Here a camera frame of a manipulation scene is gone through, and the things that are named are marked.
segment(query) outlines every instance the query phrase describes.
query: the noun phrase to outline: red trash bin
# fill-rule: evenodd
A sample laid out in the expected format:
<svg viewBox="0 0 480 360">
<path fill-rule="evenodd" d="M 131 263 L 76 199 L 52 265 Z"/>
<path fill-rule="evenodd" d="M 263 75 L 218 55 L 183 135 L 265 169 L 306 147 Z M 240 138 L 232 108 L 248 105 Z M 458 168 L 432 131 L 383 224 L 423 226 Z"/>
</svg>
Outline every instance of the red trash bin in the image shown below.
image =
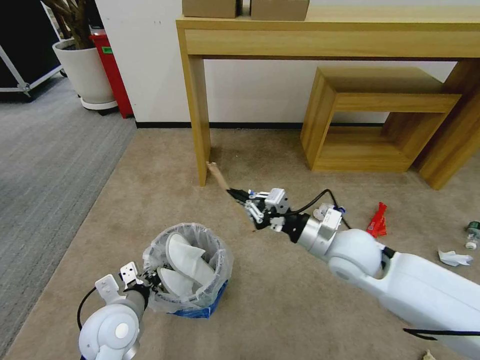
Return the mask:
<svg viewBox="0 0 480 360">
<path fill-rule="evenodd" d="M 122 76 L 120 75 L 119 67 L 115 61 L 114 53 L 110 47 L 109 39 L 106 34 L 95 33 L 90 35 L 90 39 L 93 40 L 93 43 L 98 50 L 100 55 L 101 63 L 105 69 L 106 77 L 110 82 L 111 90 L 113 91 L 113 96 L 118 104 L 118 109 L 120 110 L 121 116 L 126 119 L 129 116 L 134 114 L 132 110 L 132 105 L 130 104 L 129 96 L 125 90 L 124 82 L 122 81 Z"/>
</svg>

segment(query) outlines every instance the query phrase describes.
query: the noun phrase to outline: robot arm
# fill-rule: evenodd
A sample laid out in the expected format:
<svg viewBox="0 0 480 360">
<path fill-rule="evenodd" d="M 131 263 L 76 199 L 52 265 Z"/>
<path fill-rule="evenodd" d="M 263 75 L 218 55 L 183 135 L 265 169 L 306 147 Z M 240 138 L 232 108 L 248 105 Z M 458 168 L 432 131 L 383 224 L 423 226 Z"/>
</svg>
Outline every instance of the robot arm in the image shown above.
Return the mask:
<svg viewBox="0 0 480 360">
<path fill-rule="evenodd" d="M 287 233 L 293 243 L 326 262 L 333 275 L 365 290 L 389 311 L 423 329 L 405 331 L 439 340 L 459 354 L 480 360 L 478 284 L 422 257 L 394 251 L 366 231 L 339 231 L 342 213 L 338 210 L 329 209 L 323 221 L 301 213 L 313 203 L 291 211 L 283 189 L 228 192 L 244 206 L 257 229 L 270 227 Z"/>
<path fill-rule="evenodd" d="M 94 312 L 82 326 L 78 346 L 86 360 L 130 360 L 139 348 L 141 320 L 147 308 L 151 283 L 138 277 L 130 262 L 120 268 L 120 286 L 112 274 L 95 282 L 106 306 Z"/>
</svg>

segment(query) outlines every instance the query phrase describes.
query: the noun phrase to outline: black baseboard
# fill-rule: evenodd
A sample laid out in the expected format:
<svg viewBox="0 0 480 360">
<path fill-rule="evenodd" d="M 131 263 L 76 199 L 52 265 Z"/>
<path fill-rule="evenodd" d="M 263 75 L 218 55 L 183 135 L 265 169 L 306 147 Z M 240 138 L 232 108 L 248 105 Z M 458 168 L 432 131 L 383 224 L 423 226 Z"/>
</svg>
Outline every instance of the black baseboard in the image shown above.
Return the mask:
<svg viewBox="0 0 480 360">
<path fill-rule="evenodd" d="M 135 122 L 137 129 L 185 129 L 191 128 L 190 122 Z M 302 122 L 211 122 L 210 129 L 301 129 Z M 331 126 L 381 127 L 382 123 L 336 122 Z"/>
</svg>

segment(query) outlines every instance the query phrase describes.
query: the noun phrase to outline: green label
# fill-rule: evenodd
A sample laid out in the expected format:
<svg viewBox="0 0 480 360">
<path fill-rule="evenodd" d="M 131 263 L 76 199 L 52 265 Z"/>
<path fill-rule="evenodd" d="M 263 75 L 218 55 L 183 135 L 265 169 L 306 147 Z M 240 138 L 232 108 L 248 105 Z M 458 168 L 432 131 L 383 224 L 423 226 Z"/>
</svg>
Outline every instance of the green label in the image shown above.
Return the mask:
<svg viewBox="0 0 480 360">
<path fill-rule="evenodd" d="M 112 48 L 110 46 L 102 46 L 101 50 L 104 54 L 113 54 Z"/>
</svg>

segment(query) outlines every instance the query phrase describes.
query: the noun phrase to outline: table leg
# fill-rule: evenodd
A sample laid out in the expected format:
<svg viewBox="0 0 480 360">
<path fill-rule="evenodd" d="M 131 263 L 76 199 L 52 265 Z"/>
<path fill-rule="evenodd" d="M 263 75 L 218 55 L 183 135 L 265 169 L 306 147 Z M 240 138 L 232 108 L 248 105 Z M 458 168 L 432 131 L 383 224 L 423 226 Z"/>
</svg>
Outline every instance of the table leg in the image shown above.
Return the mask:
<svg viewBox="0 0 480 360">
<path fill-rule="evenodd" d="M 415 161 L 420 175 L 441 189 L 480 146 L 480 60 L 459 61 L 444 84 L 463 94 Z"/>
<path fill-rule="evenodd" d="M 207 106 L 204 60 L 199 56 L 189 56 L 183 29 L 178 29 L 181 63 L 185 78 L 186 96 L 190 111 L 193 146 L 198 168 L 198 183 L 205 186 L 207 161 L 210 158 L 210 124 Z"/>
</svg>

